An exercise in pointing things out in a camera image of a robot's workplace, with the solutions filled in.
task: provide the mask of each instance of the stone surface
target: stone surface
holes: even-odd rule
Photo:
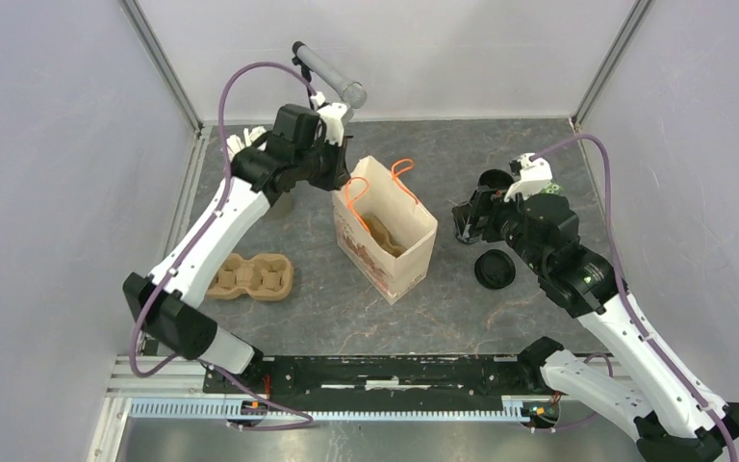
[[[228,134],[235,128],[227,129]],[[363,122],[347,126],[352,169],[372,155],[389,167],[410,157],[401,176],[437,218],[429,273],[390,306],[336,244],[329,192],[307,184],[292,192],[293,208],[263,219],[237,245],[245,258],[281,253],[295,267],[293,290],[279,302],[206,299],[201,311],[265,354],[517,353],[547,335],[576,352],[604,351],[596,338],[540,291],[536,277],[515,257],[517,278],[499,291],[480,286],[473,264],[488,248],[454,239],[451,207],[469,198],[477,177],[572,135],[563,119]],[[222,177],[217,132],[203,163],[191,222]],[[607,255],[599,199],[578,146],[550,159],[555,181],[579,214],[582,242]]]

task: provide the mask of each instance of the orange wire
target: orange wire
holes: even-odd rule
[[[352,183],[352,180],[361,180],[364,182],[365,185],[367,185],[365,188],[361,190],[361,192],[355,196],[354,199],[349,198],[349,185]],[[370,231],[370,227],[367,226],[366,223],[364,223],[364,219],[361,218],[360,215],[358,215],[358,212],[355,211],[355,201],[360,199],[362,195],[364,195],[368,190],[370,189],[370,182],[367,181],[367,178],[364,178],[363,176],[353,176],[349,180],[347,180],[346,184],[344,185],[344,198],[346,199],[346,208],[350,212],[352,212],[352,215],[354,215],[359,222],[361,222],[361,225],[364,226],[364,229],[367,230],[367,232]]]
[[[401,165],[401,164],[402,164],[402,163],[404,163],[404,162],[408,162],[408,163],[409,163],[409,166],[408,166],[408,167],[405,167],[405,168],[402,168],[401,170],[398,170],[398,171],[396,171],[396,170],[395,170],[395,168],[396,168],[397,166]],[[392,168],[390,168],[390,171],[392,172],[392,175],[393,175],[393,180],[395,180],[395,182],[397,183],[397,185],[398,185],[398,186],[399,186],[399,187],[400,187],[400,188],[401,188],[401,189],[402,189],[402,190],[403,190],[403,191],[404,191],[405,193],[407,193],[407,194],[409,194],[410,196],[412,196],[412,198],[413,198],[413,199],[415,199],[415,203],[416,203],[416,204],[420,204],[420,201],[418,200],[418,198],[417,198],[417,197],[415,197],[415,195],[414,195],[414,194],[412,194],[412,192],[411,192],[411,191],[409,191],[409,188],[407,188],[406,186],[404,186],[404,185],[403,185],[403,183],[401,183],[401,182],[400,182],[400,179],[398,178],[398,176],[400,176],[400,174],[401,174],[401,173],[403,173],[403,172],[405,172],[405,171],[409,171],[409,170],[411,170],[411,169],[413,169],[413,168],[415,168],[415,161],[413,161],[412,159],[406,158],[406,159],[401,159],[401,160],[399,160],[399,161],[395,162],[395,163],[393,164],[393,167],[392,167]]]

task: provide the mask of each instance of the item inside bag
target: item inside bag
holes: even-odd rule
[[[364,220],[364,223],[367,224],[367,228],[369,228],[369,233],[372,235],[372,238],[375,239],[384,251],[396,258],[403,255],[403,252],[406,251],[406,247],[395,241],[393,235],[387,227],[384,226],[384,223],[375,216],[375,214],[366,214],[361,216],[361,218]]]

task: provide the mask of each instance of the paper bag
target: paper bag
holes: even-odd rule
[[[393,304],[426,276],[438,221],[397,175],[372,156],[358,163],[352,178],[333,192],[339,247]],[[382,223],[386,228],[382,233],[387,232],[394,245],[405,248],[403,253],[395,257],[384,250],[370,234],[367,220]]]

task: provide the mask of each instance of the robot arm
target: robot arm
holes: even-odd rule
[[[529,346],[520,361],[536,372],[538,381],[581,400],[620,427],[648,460],[662,460],[654,458],[661,454],[714,460],[724,440],[706,411],[714,410],[734,438],[739,436],[739,403],[725,402],[699,381],[628,294],[643,329],[634,324],[622,304],[613,267],[579,243],[578,216],[565,197],[550,193],[558,189],[550,183],[548,163],[531,157],[525,154],[511,163],[512,173],[520,175],[517,181],[502,170],[481,175],[471,199],[452,209],[456,237],[465,244],[505,241],[537,274],[548,298],[596,335],[639,389],[628,390],[593,372],[548,338]],[[701,406],[656,348],[708,405]]]
[[[233,139],[229,156],[234,178],[227,197],[223,197],[223,180],[211,204],[172,253],[146,277],[131,273],[123,284],[137,319],[155,287],[170,276],[146,316],[143,331],[186,359],[242,374],[262,357],[261,351],[220,328],[196,307],[231,249],[282,193],[299,181],[333,191],[349,179],[344,125],[352,112],[343,103],[324,103],[321,93],[311,99],[319,106],[317,111],[285,105],[270,131],[259,127],[246,133],[244,141]],[[223,206],[217,207],[222,200]],[[216,219],[208,220],[210,215]],[[191,252],[174,269],[175,260],[190,245]]]

